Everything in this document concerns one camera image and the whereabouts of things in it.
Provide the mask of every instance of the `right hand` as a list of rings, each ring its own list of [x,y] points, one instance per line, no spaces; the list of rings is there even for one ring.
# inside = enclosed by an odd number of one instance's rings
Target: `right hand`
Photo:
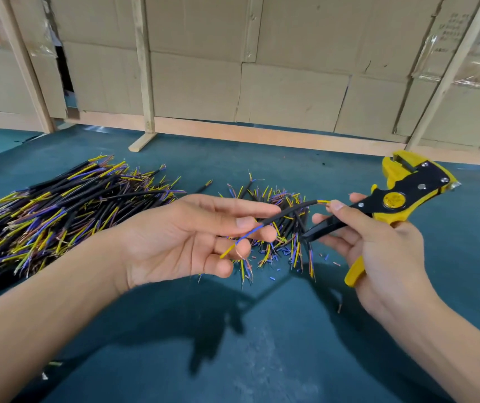
[[[366,198],[352,193],[355,203]],[[363,256],[366,275],[355,285],[359,301],[375,319],[386,322],[415,303],[437,299],[425,271],[423,236],[409,222],[390,226],[366,216],[339,201],[331,201],[326,209],[348,226],[320,238],[344,257],[352,266]],[[314,214],[313,223],[327,218]]]

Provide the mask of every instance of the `wooden baseboard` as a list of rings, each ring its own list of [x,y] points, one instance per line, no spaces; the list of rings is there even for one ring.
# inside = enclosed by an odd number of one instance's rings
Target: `wooden baseboard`
[[[38,117],[33,115],[0,112],[0,128],[41,132],[42,125]]]
[[[286,132],[283,130],[209,123],[197,120],[182,120],[155,117],[156,132],[207,139],[229,140],[244,143],[268,144],[270,146],[306,148],[312,150],[335,151],[376,156],[390,156],[396,150],[402,150],[404,143],[356,139],[353,137],[332,136]],[[69,118],[72,123],[93,126],[116,127],[132,130],[145,129],[142,115],[80,112],[78,119]],[[418,154],[434,161],[480,165],[480,149],[459,151],[452,149],[417,146]]]

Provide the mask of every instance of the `fingernail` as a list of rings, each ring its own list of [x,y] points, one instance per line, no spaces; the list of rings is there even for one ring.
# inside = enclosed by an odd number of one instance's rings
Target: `fingernail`
[[[332,210],[339,210],[343,206],[344,206],[344,203],[342,203],[341,201],[338,201],[337,199],[334,199],[333,201],[331,201],[331,209]]]
[[[253,225],[253,218],[251,216],[237,217],[236,226],[241,229],[248,229]]]

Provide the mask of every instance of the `left hand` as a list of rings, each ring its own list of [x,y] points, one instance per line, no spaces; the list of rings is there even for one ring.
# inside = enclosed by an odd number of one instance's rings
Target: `left hand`
[[[129,289],[200,273],[229,277],[231,260],[248,257],[250,243],[242,240],[220,259],[236,241],[227,237],[241,237],[259,225],[255,217],[280,211],[270,203],[195,194],[141,212],[104,233],[123,248]],[[273,242],[277,232],[266,226],[253,237]]]

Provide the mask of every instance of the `yellow knob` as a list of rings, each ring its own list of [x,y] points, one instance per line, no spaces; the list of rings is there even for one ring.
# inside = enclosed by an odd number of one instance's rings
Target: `yellow knob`
[[[387,208],[397,209],[406,203],[406,197],[400,192],[389,192],[383,197],[383,204]]]

